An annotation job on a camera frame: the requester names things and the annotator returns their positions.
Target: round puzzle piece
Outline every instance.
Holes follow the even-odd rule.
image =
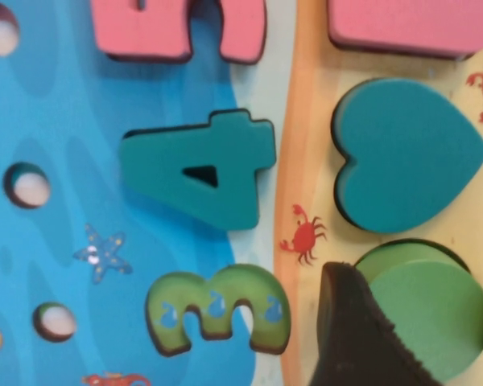
[[[395,333],[444,382],[483,350],[483,289],[443,247],[386,244],[357,264]]]

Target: dark brown object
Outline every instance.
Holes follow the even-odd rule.
[[[310,386],[441,386],[401,343],[351,265],[322,268],[317,337]]]

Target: teal number 4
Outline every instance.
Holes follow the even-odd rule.
[[[207,125],[129,132],[120,147],[125,184],[226,230],[255,227],[255,173],[275,164],[274,126],[247,110],[214,112]]]

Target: foam puzzle piece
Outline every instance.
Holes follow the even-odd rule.
[[[229,231],[257,225],[254,174],[275,157],[274,126],[244,109],[212,113],[207,125],[134,131],[120,148],[128,187]]]
[[[191,349],[184,329],[184,314],[190,310],[200,316],[200,330],[207,340],[233,335],[233,312],[240,305],[253,313],[253,350],[282,354],[290,338],[287,295],[274,275],[257,265],[231,265],[210,281],[189,272],[169,273],[154,282],[146,304],[149,331],[165,356]]]
[[[342,46],[461,57],[483,48],[483,0],[328,0]]]
[[[188,20],[195,0],[91,0],[98,47],[108,54],[183,62],[192,57]],[[265,0],[220,0],[220,53],[228,61],[254,64],[266,38]]]
[[[452,254],[431,242],[400,240],[356,265],[395,333],[440,382],[483,351],[483,289]]]
[[[336,204],[359,228],[402,232],[429,220],[483,163],[483,139],[438,92],[414,80],[372,80],[350,90],[332,121],[347,158]]]

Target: pink puzzle piece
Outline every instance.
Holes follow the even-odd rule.
[[[457,58],[483,48],[483,0],[326,0],[342,46]]]
[[[91,0],[98,47],[108,54],[186,61],[192,57],[189,12],[194,0]],[[266,34],[265,0],[220,0],[221,56],[253,64],[262,56]]]

